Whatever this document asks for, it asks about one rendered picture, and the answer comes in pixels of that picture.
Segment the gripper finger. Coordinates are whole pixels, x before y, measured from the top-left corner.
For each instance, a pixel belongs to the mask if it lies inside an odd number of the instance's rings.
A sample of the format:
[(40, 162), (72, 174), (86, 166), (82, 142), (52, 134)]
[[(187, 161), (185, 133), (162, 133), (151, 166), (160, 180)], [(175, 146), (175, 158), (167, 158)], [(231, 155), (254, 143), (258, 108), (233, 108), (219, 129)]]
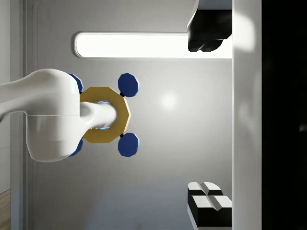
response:
[(214, 183), (188, 184), (188, 214), (194, 230), (232, 230), (232, 201)]
[(232, 34), (232, 0), (196, 0), (187, 25), (188, 51), (215, 51)]

